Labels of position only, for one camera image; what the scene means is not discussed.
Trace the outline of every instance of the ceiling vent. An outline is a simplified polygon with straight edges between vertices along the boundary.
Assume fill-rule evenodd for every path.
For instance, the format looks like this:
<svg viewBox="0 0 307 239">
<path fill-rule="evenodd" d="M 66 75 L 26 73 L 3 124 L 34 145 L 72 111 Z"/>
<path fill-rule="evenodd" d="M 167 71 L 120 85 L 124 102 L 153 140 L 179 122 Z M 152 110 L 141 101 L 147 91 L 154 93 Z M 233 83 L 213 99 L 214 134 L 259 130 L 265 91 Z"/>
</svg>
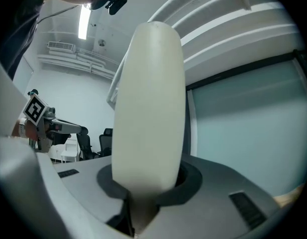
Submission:
<svg viewBox="0 0 307 239">
<path fill-rule="evenodd" d="M 65 42 L 48 42 L 47 48 L 49 48 L 50 50 L 67 52 L 67 53 L 76 52 L 76 46 L 74 44 L 65 43 Z"/>
</svg>

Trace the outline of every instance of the ceiling light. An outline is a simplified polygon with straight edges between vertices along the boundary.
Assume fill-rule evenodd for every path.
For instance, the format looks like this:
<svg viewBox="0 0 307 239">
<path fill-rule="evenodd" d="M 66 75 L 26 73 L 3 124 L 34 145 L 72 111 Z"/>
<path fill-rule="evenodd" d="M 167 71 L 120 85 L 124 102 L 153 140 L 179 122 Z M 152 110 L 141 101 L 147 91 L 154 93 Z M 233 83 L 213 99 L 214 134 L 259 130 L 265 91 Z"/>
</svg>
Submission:
<svg viewBox="0 0 307 239">
<path fill-rule="evenodd" d="M 85 7 L 82 5 L 82 10 L 80 11 L 80 19 L 79 19 L 79 28 L 78 28 L 78 38 L 86 40 L 87 38 L 87 30 L 89 25 L 90 13 L 89 10 L 90 3 Z"/>
</svg>

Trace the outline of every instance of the office chair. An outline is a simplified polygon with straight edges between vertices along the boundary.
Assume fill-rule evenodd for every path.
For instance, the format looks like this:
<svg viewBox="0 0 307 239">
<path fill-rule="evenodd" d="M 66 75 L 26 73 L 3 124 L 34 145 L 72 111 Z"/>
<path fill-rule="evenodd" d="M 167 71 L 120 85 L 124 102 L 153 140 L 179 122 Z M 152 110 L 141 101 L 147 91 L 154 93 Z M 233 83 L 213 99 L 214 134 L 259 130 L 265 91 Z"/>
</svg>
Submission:
<svg viewBox="0 0 307 239">
<path fill-rule="evenodd" d="M 97 153 L 94 153 L 91 149 L 92 146 L 90 145 L 89 135 L 78 135 L 77 134 L 77 141 L 78 141 L 80 150 L 83 152 L 84 159 L 99 158 L 99 155 Z"/>
<path fill-rule="evenodd" d="M 101 157 L 111 156 L 112 128 L 106 128 L 103 134 L 99 135 Z"/>
</svg>

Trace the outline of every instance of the white chair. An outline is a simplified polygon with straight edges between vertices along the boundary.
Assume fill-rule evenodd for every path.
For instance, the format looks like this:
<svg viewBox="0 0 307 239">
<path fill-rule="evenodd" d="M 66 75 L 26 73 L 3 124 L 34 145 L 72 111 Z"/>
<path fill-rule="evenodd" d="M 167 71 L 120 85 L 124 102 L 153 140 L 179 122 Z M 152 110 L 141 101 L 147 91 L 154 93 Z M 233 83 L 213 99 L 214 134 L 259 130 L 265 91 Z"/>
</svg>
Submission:
<svg viewBox="0 0 307 239">
<path fill-rule="evenodd" d="M 67 162 L 67 157 L 74 157 L 75 162 L 77 162 L 78 155 L 78 144 L 76 139 L 67 139 L 65 143 L 65 150 L 60 154 L 61 161 L 63 163 L 63 157 L 65 157 L 65 162 Z"/>
</svg>

